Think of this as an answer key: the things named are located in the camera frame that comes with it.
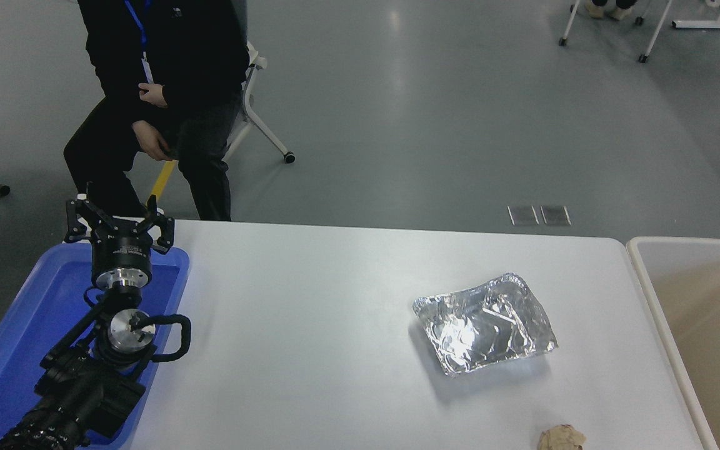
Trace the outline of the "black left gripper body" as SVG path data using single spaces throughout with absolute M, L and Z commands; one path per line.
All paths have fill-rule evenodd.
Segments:
M 92 226 L 92 278 L 149 278 L 154 240 L 148 226 L 108 219 Z

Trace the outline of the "person's right hand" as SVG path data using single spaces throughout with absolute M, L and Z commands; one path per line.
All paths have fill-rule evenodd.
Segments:
M 154 161 L 172 161 L 169 146 L 163 135 L 148 121 L 135 121 L 131 124 L 132 131 L 141 151 Z

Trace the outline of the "person's left hand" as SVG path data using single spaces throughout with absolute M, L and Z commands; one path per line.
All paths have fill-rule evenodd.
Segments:
M 139 83 L 138 96 L 141 101 L 157 108 L 168 108 L 168 101 L 164 97 L 164 86 L 155 83 Z

